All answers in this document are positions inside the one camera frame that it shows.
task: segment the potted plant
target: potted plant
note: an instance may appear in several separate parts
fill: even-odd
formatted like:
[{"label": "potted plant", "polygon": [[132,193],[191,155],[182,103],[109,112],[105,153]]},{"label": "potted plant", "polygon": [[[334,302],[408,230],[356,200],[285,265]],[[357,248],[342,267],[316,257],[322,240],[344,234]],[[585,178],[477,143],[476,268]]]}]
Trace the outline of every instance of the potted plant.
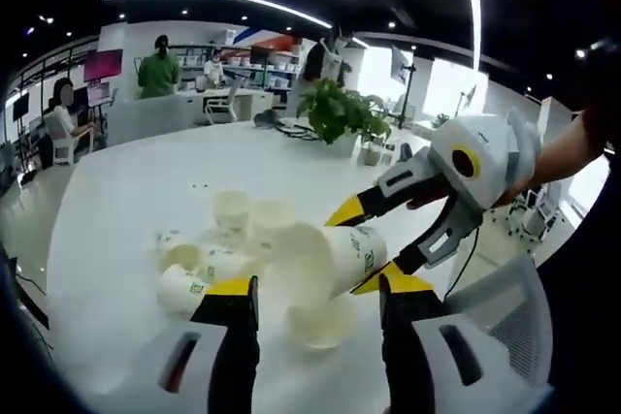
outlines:
[{"label": "potted plant", "polygon": [[362,96],[339,87],[333,80],[319,80],[302,96],[298,116],[306,115],[317,136],[328,145],[346,141],[349,155],[358,135],[365,139],[390,135],[383,118],[387,110],[377,96]]}]

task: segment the white table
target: white table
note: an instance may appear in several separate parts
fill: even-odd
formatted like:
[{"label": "white table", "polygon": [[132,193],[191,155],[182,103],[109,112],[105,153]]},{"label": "white table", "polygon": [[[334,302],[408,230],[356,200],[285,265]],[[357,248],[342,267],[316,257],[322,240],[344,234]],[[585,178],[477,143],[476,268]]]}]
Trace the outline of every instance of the white table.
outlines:
[{"label": "white table", "polygon": [[[177,95],[181,96],[192,106],[200,108],[203,111],[203,100],[208,99],[226,99],[231,92],[230,87],[220,89],[206,89],[205,91],[197,91],[196,89],[187,91],[177,91]],[[270,109],[274,101],[274,94],[261,89],[245,89],[239,88],[235,93],[233,102],[233,110],[240,121],[249,121],[258,113]]]},{"label": "white table", "polygon": [[[404,138],[414,150],[420,146],[416,137],[404,132]],[[323,149],[318,142],[235,123],[82,158],[56,218],[48,274],[54,358],[79,393],[109,390],[138,348],[171,325],[155,298],[158,274],[149,250],[157,232],[198,235],[212,224],[212,194],[235,188],[254,198],[290,198],[299,218],[322,224],[385,170],[330,158]],[[381,230],[394,257],[440,210],[438,202],[417,212],[400,207],[368,224]],[[446,261],[420,276],[442,295],[451,267]],[[253,412],[382,412],[389,396],[378,293],[353,299],[355,336],[314,355],[287,344],[282,320],[260,303]]]}]

